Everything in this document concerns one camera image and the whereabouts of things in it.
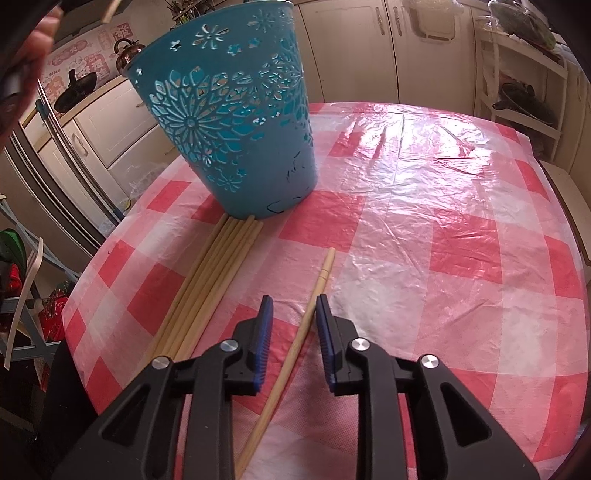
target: metal screw cap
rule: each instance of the metal screw cap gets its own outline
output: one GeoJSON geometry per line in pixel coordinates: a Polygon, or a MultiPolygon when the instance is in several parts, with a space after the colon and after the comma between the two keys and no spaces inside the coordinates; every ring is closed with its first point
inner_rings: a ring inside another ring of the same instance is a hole
{"type": "Polygon", "coordinates": [[[220,343],[220,348],[224,352],[233,352],[238,349],[238,342],[230,338],[229,340],[224,340],[220,343]]]}
{"type": "Polygon", "coordinates": [[[152,368],[156,370],[163,370],[170,365],[170,360],[165,356],[157,356],[154,360],[152,360],[152,368]]]}
{"type": "Polygon", "coordinates": [[[369,340],[366,340],[365,338],[356,338],[351,342],[351,346],[358,352],[365,352],[370,345],[371,343],[369,343],[369,340]]]}
{"type": "Polygon", "coordinates": [[[435,368],[439,365],[439,359],[435,355],[424,355],[421,363],[425,368],[435,368]]]}

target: red and white checkered tablecloth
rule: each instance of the red and white checkered tablecloth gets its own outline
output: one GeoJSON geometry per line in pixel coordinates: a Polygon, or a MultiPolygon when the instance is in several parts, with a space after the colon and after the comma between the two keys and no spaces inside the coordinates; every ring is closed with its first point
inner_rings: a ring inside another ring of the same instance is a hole
{"type": "MultiPolygon", "coordinates": [[[[230,336],[272,295],[267,381],[262,394],[235,401],[235,451],[335,247],[333,311],[393,355],[442,358],[548,477],[571,448],[583,408],[587,297],[573,235],[529,140],[409,106],[336,103],[311,112],[318,186],[265,220],[196,349],[230,336]]],[[[63,315],[99,411],[131,380],[221,214],[178,158],[90,262],[63,315]]],[[[356,399],[329,393],[310,335],[245,480],[353,479],[356,420],[356,399]]]]}

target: cabinet handle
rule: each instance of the cabinet handle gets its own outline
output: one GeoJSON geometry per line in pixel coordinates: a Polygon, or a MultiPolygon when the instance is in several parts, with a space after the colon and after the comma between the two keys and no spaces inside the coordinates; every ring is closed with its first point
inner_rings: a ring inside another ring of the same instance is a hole
{"type": "Polygon", "coordinates": [[[382,14],[379,11],[379,7],[375,8],[375,14],[378,16],[379,30],[382,33],[382,35],[385,35],[386,32],[384,31],[384,20],[382,20],[382,14]]]}
{"type": "Polygon", "coordinates": [[[72,143],[74,144],[74,147],[76,146],[76,140],[78,140],[78,144],[81,146],[82,151],[84,152],[82,154],[82,156],[88,157],[88,150],[84,146],[84,143],[82,143],[82,140],[80,139],[80,137],[78,137],[78,135],[76,135],[76,134],[72,134],[72,143]]]}
{"type": "Polygon", "coordinates": [[[398,15],[398,7],[394,7],[394,20],[396,21],[396,28],[398,29],[398,36],[402,37],[402,26],[400,23],[400,15],[398,15]]]}

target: person's hand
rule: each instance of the person's hand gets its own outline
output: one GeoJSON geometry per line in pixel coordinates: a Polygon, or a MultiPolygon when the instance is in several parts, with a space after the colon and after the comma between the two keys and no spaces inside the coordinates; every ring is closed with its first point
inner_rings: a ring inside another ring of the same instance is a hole
{"type": "Polygon", "coordinates": [[[33,101],[33,97],[37,90],[37,80],[41,77],[45,59],[51,53],[51,49],[53,48],[53,37],[60,26],[62,16],[63,11],[59,7],[55,7],[49,12],[47,16],[39,22],[35,30],[31,32],[12,61],[11,66],[20,63],[27,64],[27,73],[22,81],[23,93],[21,100],[15,109],[14,118],[9,127],[5,131],[0,132],[0,148],[4,147],[12,129],[18,122],[18,119],[23,115],[27,106],[33,101]]]}

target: cabinet door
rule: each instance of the cabinet door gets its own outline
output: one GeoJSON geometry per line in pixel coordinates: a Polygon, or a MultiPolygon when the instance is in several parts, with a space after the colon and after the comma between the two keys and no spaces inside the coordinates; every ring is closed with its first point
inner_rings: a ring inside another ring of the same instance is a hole
{"type": "Polygon", "coordinates": [[[585,103],[583,131],[569,173],[585,202],[591,206],[591,96],[585,103]]]}
{"type": "Polygon", "coordinates": [[[308,38],[308,32],[304,25],[304,19],[301,17],[300,7],[294,7],[295,35],[300,49],[302,66],[304,67],[304,80],[306,81],[306,91],[308,92],[308,101],[312,103],[324,102],[320,78],[318,77],[318,68],[308,38]]]}
{"type": "Polygon", "coordinates": [[[64,132],[70,139],[80,159],[84,162],[86,168],[88,168],[90,174],[109,196],[111,201],[123,210],[129,200],[128,196],[107,171],[95,151],[92,150],[92,147],[84,135],[82,135],[82,131],[80,131],[78,125],[75,122],[69,122],[64,127],[64,132]]]}
{"type": "Polygon", "coordinates": [[[382,0],[300,5],[325,102],[398,102],[396,63],[382,0]]]}
{"type": "Polygon", "coordinates": [[[455,37],[420,36],[416,17],[402,0],[386,0],[394,38],[400,103],[472,115],[476,47],[470,8],[454,16],[455,37]]]}
{"type": "Polygon", "coordinates": [[[164,130],[156,126],[121,155],[109,172],[125,193],[135,200],[178,155],[164,130]]]}
{"type": "Polygon", "coordinates": [[[92,102],[75,120],[107,168],[157,123],[129,81],[92,102]]]}
{"type": "Polygon", "coordinates": [[[49,140],[45,147],[39,151],[39,158],[56,183],[72,203],[88,218],[89,222],[99,229],[103,225],[111,226],[105,214],[80,184],[53,140],[49,140]]]}

